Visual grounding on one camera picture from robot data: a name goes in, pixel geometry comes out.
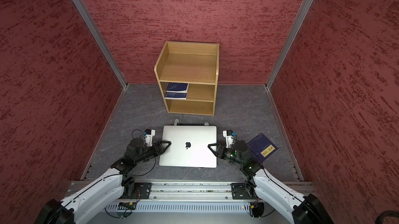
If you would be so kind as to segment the silver laptop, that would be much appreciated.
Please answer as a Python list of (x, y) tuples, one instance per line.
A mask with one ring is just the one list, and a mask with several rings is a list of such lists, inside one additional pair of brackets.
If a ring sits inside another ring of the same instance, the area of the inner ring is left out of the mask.
[(160, 166), (217, 167), (217, 157), (208, 148), (217, 142), (215, 126), (164, 126), (162, 140), (171, 145), (160, 155)]

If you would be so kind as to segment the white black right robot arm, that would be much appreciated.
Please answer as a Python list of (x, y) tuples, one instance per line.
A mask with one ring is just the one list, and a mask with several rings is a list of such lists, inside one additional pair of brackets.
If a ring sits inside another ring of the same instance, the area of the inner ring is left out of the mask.
[(209, 144), (215, 157), (240, 166), (247, 178), (249, 192), (268, 203), (291, 224), (332, 224), (333, 221), (321, 201), (288, 187), (269, 173), (258, 155), (243, 140), (230, 146)]

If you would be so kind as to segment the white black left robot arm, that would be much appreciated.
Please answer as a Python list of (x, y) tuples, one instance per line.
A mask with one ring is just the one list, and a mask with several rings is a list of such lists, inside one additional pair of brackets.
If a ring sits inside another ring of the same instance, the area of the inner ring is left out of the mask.
[(142, 162), (163, 154), (170, 141), (148, 145), (141, 138), (130, 141), (123, 157), (114, 162), (99, 178), (80, 191), (64, 198), (47, 202), (35, 220), (36, 224), (86, 224), (108, 204), (121, 196), (132, 198), (135, 177), (131, 171)]

